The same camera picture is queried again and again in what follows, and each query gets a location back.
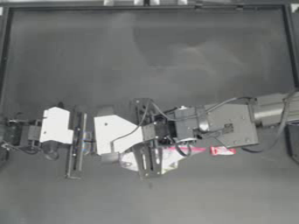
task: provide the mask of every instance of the white bracket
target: white bracket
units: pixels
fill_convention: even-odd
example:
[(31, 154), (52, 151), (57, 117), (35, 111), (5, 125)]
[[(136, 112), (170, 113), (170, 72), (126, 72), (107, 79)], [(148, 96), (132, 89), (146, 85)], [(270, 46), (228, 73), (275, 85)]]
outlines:
[(73, 130), (69, 129), (71, 112), (61, 108), (43, 111), (40, 142), (55, 141), (72, 144)]
[(291, 11), (292, 13), (298, 12), (299, 10), (299, 3), (291, 3)]

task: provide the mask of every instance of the robotic arm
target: robotic arm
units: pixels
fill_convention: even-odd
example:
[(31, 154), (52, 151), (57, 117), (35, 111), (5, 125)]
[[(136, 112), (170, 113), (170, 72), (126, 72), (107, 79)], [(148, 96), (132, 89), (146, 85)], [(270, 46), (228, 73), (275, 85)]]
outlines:
[[(48, 159), (57, 159), (59, 148), (64, 148), (67, 178), (80, 177), (83, 157), (97, 154), (103, 163), (119, 162), (124, 168), (139, 171), (144, 179), (163, 175), (182, 159), (203, 151), (199, 145), (204, 139), (216, 139), (218, 146), (226, 149), (244, 148), (259, 144), (258, 128), (278, 125), (278, 138), (287, 124), (295, 158), (299, 92), (239, 97), (168, 111), (162, 111), (151, 99), (136, 99), (134, 107), (134, 122), (116, 115), (112, 107), (101, 108), (95, 117), (95, 134), (87, 131), (87, 114), (63, 108), (44, 110), (41, 120), (3, 118), (0, 159), (5, 161), (12, 150), (43, 152)], [(27, 145), (21, 146), (24, 127)]]

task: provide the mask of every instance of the black wire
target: black wire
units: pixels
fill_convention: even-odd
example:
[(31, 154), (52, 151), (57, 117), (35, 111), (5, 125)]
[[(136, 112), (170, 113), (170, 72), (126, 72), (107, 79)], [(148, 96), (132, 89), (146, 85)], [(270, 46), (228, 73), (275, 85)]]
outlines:
[(174, 141), (174, 139), (168, 136), (167, 137), (171, 141), (171, 144), (174, 145), (174, 148), (176, 149), (176, 151), (179, 152), (179, 154), (183, 156), (183, 157), (188, 157), (191, 154), (192, 154), (192, 147), (190, 146), (190, 143), (187, 143), (187, 148), (188, 148), (188, 152), (184, 153), (179, 144)]
[(28, 155), (35, 155), (41, 150), (39, 147), (32, 147), (32, 146), (13, 146), (5, 141), (4, 141), (4, 147), (8, 148), (9, 150), (21, 151), (27, 153)]
[(136, 125), (135, 129), (134, 129), (130, 133), (127, 133), (126, 135), (117, 137), (116, 139), (113, 139), (113, 140), (109, 142), (111, 150), (112, 150), (112, 151), (115, 151), (115, 141), (119, 140), (119, 139), (121, 139), (121, 138), (124, 138), (124, 137), (131, 136), (131, 135), (138, 131), (138, 129), (140, 128), (140, 126), (143, 125), (143, 123), (144, 123), (144, 121), (146, 121), (146, 116), (147, 116), (147, 113), (148, 113), (148, 109), (150, 109), (151, 102), (152, 102), (152, 100), (148, 99), (148, 100), (147, 100), (147, 104), (146, 104), (146, 108), (144, 108), (144, 115), (143, 115), (143, 118), (142, 118), (142, 120), (140, 120), (140, 123)]
[(284, 98), (284, 108), (283, 108), (283, 113), (282, 113), (282, 116), (280, 116), (279, 128), (278, 128), (278, 131), (275, 133), (275, 141), (263, 150), (251, 150), (248, 148), (242, 147), (240, 149), (243, 151), (250, 152), (250, 153), (259, 153), (259, 152), (270, 150), (275, 147), (276, 142), (278, 142), (278, 140), (279, 140), (279, 138), (280, 138), (280, 136), (284, 132), (284, 129), (286, 129), (287, 117), (288, 117), (288, 114), (290, 114), (290, 103), (291, 103), (291, 100), (292, 100), (292, 97), (295, 96), (295, 94), (296, 94), (296, 90), (294, 92), (291, 92)]
[[(254, 100), (255, 98), (254, 97), (250, 97), (250, 96), (240, 96), (240, 97), (234, 97), (234, 98), (230, 98), (227, 99), (226, 101), (218, 103), (216, 105), (211, 106), (210, 108), (206, 109), (206, 113), (210, 113), (211, 111), (214, 111), (215, 109), (220, 108), (223, 105), (226, 105), (227, 103), (230, 102), (235, 102), (235, 101), (239, 101), (239, 100)], [(171, 118), (164, 112), (163, 110), (160, 109), (160, 107), (155, 104), (155, 102), (152, 101), (152, 105), (155, 107), (155, 109), (158, 110), (158, 112), (160, 113), (160, 115), (168, 120), (168, 121), (172, 121), (172, 122), (179, 122), (179, 121), (183, 121), (183, 120), (187, 120), (187, 119), (192, 119), (192, 118), (199, 118), (204, 115), (200, 114), (200, 115), (188, 115), (183, 118)]]

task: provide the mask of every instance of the dark gray surface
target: dark gray surface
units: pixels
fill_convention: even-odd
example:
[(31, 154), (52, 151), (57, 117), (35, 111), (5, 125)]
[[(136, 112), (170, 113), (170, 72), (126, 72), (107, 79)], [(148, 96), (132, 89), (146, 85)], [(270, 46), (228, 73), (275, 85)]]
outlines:
[[(292, 88), (278, 11), (259, 13), (40, 12), (13, 17), (5, 113), (41, 114), (57, 101), (89, 114), (148, 96), (166, 107)], [(274, 131), (262, 133), (270, 141)], [(64, 159), (13, 154), (0, 172), (0, 223), (290, 223), (298, 220), (299, 167), (284, 142), (259, 155), (200, 154), (162, 178)]]

